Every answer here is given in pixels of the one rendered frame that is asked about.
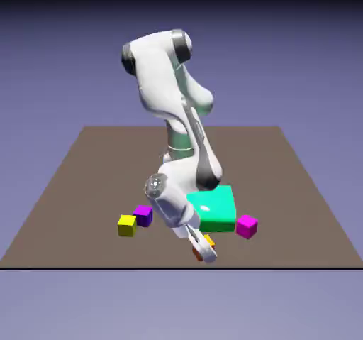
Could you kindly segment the small orange cube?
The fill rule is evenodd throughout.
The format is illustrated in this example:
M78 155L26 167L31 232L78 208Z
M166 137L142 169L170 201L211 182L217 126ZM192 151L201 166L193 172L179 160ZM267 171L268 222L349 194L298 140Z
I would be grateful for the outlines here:
M203 236L207 240L207 242L209 242L212 249L214 249L216 247L216 243L213 241L213 239L210 237L210 235L209 234L204 234ZM200 255L200 253L195 248L192 248L192 252L196 256L198 261L203 261L202 256Z

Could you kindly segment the small purple cube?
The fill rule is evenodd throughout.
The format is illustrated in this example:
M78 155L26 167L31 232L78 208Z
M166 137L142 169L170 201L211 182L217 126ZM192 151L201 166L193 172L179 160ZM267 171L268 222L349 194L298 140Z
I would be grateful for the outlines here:
M136 216L137 226L149 227L153 220L153 210L151 206L138 205L133 215Z

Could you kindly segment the large green box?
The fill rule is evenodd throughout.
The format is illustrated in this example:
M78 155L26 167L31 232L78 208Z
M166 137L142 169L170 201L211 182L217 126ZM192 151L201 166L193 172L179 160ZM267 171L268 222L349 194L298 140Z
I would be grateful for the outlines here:
M211 191L189 193L186 198L200 218L201 232L234 232L236 207L230 185L219 185Z

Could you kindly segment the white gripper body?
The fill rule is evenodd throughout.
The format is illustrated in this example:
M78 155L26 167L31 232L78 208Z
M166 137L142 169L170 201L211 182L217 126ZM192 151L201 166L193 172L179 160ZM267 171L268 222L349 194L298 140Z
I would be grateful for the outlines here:
M217 253L204 237L204 235L198 229L193 228L189 224L187 224L185 227L188 233L188 239L190 240L194 249L203 258L203 261L205 263L212 263L215 259L217 259Z

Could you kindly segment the small yellow cube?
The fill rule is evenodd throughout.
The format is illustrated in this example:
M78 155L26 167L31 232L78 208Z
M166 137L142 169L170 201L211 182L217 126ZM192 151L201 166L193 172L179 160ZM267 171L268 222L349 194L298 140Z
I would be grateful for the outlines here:
M137 219L134 215L122 214L117 223L118 235L134 237L137 229Z

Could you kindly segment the small magenta cube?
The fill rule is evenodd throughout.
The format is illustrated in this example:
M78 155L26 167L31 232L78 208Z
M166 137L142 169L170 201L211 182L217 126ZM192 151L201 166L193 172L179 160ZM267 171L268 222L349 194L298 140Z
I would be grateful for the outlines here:
M235 232L239 236L250 239L257 233L258 220L249 215L243 215L237 219Z

